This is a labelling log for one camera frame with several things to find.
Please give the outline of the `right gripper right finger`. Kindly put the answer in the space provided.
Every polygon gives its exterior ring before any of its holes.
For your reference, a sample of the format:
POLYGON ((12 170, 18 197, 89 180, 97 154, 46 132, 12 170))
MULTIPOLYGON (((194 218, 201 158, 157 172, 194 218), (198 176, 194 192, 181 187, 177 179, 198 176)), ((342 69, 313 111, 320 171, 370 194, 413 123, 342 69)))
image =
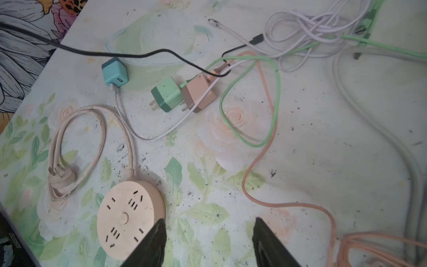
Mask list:
POLYGON ((255 220, 252 242, 258 267, 301 267, 267 223, 259 217, 255 220))

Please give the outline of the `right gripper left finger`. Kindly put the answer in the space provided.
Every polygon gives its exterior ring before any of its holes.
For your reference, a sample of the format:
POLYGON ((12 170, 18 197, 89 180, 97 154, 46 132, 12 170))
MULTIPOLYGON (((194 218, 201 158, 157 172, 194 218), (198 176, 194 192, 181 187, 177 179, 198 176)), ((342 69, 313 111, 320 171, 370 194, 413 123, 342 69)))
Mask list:
POLYGON ((161 267, 167 241, 164 219, 159 219, 138 244, 122 267, 161 267))

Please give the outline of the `round pink power socket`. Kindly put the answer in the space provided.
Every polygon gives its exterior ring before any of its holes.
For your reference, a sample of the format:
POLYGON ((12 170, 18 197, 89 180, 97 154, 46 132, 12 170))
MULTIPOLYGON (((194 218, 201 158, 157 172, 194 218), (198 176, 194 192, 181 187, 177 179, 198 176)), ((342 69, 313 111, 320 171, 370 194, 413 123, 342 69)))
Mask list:
POLYGON ((158 220, 166 215, 156 186, 147 181, 124 181, 103 198, 97 215, 97 234, 106 254, 126 260, 158 220))

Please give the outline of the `teal charger with white cable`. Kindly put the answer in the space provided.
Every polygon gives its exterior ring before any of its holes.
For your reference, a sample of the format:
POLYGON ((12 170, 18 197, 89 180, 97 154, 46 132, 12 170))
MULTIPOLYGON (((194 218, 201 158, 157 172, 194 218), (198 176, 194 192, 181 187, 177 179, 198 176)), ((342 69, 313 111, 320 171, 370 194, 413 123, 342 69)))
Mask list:
POLYGON ((107 86, 114 84, 116 87, 128 83, 126 65, 118 58, 113 57, 101 65, 104 82, 107 86))

